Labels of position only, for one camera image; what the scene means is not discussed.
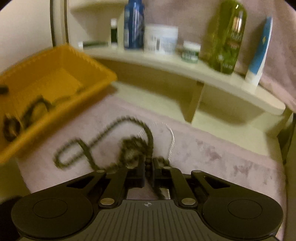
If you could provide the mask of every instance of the green shampoo bottle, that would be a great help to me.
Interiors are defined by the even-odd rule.
[[[247,12],[239,1],[226,0],[221,4],[217,29],[209,65],[213,69],[231,74],[241,46]]]

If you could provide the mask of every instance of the white shelf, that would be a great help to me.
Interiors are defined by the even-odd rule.
[[[69,0],[69,8],[79,11],[85,8],[100,6],[102,4],[127,4],[128,0]]]
[[[117,89],[115,93],[117,97],[186,123],[180,104],[176,100],[119,81],[112,83],[112,85]],[[263,131],[251,125],[236,125],[223,121],[209,114],[211,111],[215,110],[208,110],[207,106],[202,104],[195,112],[192,126],[252,152],[269,156],[278,162],[282,161],[277,138],[269,137]]]
[[[85,53],[95,58],[143,65],[175,73],[224,90],[274,115],[281,115],[285,104],[261,86],[254,87],[238,74],[225,75],[199,61],[190,64],[178,55],[164,56],[139,50],[112,49],[110,47],[87,48]]]

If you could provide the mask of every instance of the yellow bin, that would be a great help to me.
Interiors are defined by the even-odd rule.
[[[40,95],[49,102],[71,98],[23,130],[13,142],[8,142],[0,132],[0,164],[30,147],[39,135],[116,79],[110,69],[69,45],[42,51],[5,71],[0,85],[7,85],[9,92],[0,95],[0,120],[7,113],[20,119]]]

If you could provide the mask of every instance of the small green jar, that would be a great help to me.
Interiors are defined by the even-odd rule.
[[[200,44],[184,41],[182,59],[186,62],[197,63]]]

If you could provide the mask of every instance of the silver chain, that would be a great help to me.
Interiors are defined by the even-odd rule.
[[[169,162],[171,162],[173,148],[175,146],[175,136],[174,136],[174,133],[173,133],[171,127],[167,123],[164,123],[164,122],[153,122],[152,123],[152,126],[160,126],[160,125],[165,125],[166,128],[169,130],[171,136],[172,136],[171,143],[170,143],[170,148],[169,148],[169,151],[168,151],[168,160],[169,160]],[[138,137],[141,137],[144,133],[145,133],[145,131],[144,131],[144,129],[142,129],[138,133]]]

